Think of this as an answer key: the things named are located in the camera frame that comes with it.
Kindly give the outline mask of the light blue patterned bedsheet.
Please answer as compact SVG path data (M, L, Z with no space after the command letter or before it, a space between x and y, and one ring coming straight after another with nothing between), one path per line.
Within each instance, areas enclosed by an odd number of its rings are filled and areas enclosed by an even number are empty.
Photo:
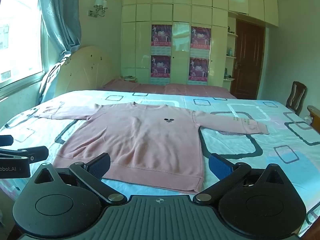
M306 220L299 236L303 236L319 218L319 134L284 105L268 100L236 100L202 98L181 95L150 93L126 93L103 90L73 91L54 100L49 105L61 102L96 103L115 105L136 102L145 105L163 105L203 111L210 114L253 119L263 122L270 135L227 134L201 128L202 152L204 154L205 189L217 182L210 172L208 157L211 153L223 155L233 163L244 162L253 168L265 168L270 163L278 164L296 188L306 206ZM1 135L12 135L14 143L8 149L46 146L49 157L44 162L52 163L63 143L84 123L74 120L50 120L35 117L42 106L32 107L1 126ZM103 182L129 197L133 194L172 195L178 192L129 184L121 181Z

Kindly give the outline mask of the dark brown wooden door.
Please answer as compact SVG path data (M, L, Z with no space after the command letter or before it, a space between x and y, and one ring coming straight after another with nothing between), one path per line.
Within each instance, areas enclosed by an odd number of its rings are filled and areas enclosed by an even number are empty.
M255 100L263 69L265 28L237 20L236 35L231 94L237 99Z

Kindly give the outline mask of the pink long-sleeve sweatshirt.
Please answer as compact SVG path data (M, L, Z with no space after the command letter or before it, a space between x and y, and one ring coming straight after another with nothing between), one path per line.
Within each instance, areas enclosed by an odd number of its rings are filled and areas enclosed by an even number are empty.
M82 120L53 165L68 167L102 153L111 158L105 178L173 191L198 193L204 181L200 128L225 133L267 134L265 124L168 105L135 102L39 110L39 118Z

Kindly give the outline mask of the dark wooden chair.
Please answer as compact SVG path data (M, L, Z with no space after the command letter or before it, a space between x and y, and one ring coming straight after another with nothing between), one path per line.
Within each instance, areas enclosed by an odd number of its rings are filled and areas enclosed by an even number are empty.
M293 81L291 93L286 101L286 107L296 115L300 115L307 91L306 85L298 81Z

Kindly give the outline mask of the stack of papers by wardrobe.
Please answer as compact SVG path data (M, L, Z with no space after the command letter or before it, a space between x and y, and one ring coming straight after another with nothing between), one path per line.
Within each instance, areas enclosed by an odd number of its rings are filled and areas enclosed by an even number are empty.
M124 81L128 81L128 82L134 82L134 83L137 82L137 78L135 76L132 76L132 75L122 76L121 79L124 80Z

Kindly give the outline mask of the upper right wardrobe poster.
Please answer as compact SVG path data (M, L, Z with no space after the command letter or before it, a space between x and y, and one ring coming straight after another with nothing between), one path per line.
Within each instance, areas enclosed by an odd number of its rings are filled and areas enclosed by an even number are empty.
M191 28L190 47L194 49L210 50L211 29L203 27Z

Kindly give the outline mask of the cream wooden headboard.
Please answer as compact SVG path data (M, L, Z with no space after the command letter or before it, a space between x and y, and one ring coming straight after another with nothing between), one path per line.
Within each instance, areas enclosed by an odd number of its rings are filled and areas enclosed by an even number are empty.
M84 47L60 67L54 96L75 90L98 90L118 77L119 67L104 51L95 46Z

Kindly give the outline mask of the upper left wardrobe poster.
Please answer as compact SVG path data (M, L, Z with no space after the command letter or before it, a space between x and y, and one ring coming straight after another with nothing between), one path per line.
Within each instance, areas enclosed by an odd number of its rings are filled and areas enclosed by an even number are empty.
M171 47L172 25L153 24L151 26L151 46Z

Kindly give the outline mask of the lower left wardrobe poster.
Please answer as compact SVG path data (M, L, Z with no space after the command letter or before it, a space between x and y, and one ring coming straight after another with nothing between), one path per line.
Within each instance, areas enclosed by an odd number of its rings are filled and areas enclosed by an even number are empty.
M171 70L171 57L167 55L152 55L150 70L151 77L169 78Z

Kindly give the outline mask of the wooden bed footboard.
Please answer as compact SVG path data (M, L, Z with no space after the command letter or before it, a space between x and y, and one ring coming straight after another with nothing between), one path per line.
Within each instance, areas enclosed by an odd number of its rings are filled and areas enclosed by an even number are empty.
M308 105L307 109L312 119L311 127L320 133L320 110L312 105Z

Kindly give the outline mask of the cream corner shelf unit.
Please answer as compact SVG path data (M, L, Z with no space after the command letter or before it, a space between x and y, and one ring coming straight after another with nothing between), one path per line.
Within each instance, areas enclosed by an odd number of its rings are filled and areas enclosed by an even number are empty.
M227 49L225 61L225 77L223 80L223 87L228 91L231 90L232 82L235 80L233 77L233 67L236 63L236 19L229 17L227 24Z

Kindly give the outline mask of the wardrobe poster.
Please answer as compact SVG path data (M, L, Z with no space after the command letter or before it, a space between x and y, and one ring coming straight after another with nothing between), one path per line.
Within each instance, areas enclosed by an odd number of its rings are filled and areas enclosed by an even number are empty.
M172 25L153 24L151 26L151 46L171 47Z
M169 78L171 70L171 57L167 55L152 55L150 70L151 77Z
M189 76L190 81L208 81L208 66L209 60L203 58L191 57L189 63Z
M190 47L194 49L210 50L211 29L203 27L191 28Z

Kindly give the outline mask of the teal window curtain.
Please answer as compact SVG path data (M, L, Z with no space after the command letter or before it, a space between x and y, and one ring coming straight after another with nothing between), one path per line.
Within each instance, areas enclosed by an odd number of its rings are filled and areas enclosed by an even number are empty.
M57 52L57 63L41 81L38 102L54 97L58 74L63 63L80 48L81 25L79 0L40 0L48 37Z

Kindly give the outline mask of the wall sconce lamp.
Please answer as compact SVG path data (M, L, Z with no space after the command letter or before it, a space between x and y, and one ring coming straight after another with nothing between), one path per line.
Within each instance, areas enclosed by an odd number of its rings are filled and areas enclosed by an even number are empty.
M88 11L88 16L93 18L104 17L107 7L107 0L95 0L94 9Z

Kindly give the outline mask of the bright glass window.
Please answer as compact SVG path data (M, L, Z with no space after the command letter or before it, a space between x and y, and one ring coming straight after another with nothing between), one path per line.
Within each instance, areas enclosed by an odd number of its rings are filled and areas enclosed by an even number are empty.
M1 0L1 88L44 73L39 0Z

